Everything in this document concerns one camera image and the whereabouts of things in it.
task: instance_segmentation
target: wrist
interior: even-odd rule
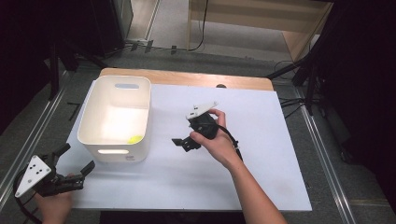
[[[233,173],[234,170],[238,169],[238,167],[240,167],[241,165],[244,165],[244,163],[235,152],[234,155],[232,155],[230,158],[228,158],[228,160],[223,163],[223,165],[230,171],[230,173]]]

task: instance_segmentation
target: finger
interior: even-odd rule
[[[226,124],[225,124],[225,113],[222,112],[221,110],[217,110],[217,109],[209,109],[208,112],[210,114],[214,114],[218,117],[218,125],[223,126],[224,128],[226,128]]]
[[[203,135],[201,135],[200,133],[197,133],[197,132],[191,132],[190,138],[192,138],[192,140],[194,140],[196,143],[198,143],[200,145],[203,145],[205,143],[205,141],[208,140]]]

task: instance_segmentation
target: wooden table edge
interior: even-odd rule
[[[230,89],[273,91],[270,79],[265,77],[239,77],[204,73],[188,73],[148,69],[105,68],[102,76],[146,77],[153,84],[216,87],[222,84]]]

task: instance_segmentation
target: white table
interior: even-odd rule
[[[219,102],[227,127],[239,141],[244,163],[283,211],[312,210],[290,135],[274,91],[152,85],[150,152],[139,163],[96,161],[74,206],[100,210],[232,211],[240,204],[228,171],[201,147],[186,153],[171,138],[191,129],[185,115],[192,105]],[[67,140],[71,148],[58,173],[78,174],[93,160],[77,140],[83,108]]]

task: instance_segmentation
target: yellow object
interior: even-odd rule
[[[143,136],[141,136],[141,135],[132,136],[132,137],[128,140],[128,144],[135,144],[135,143],[138,143],[138,142],[140,142],[140,140],[142,140],[142,139],[143,139]]]

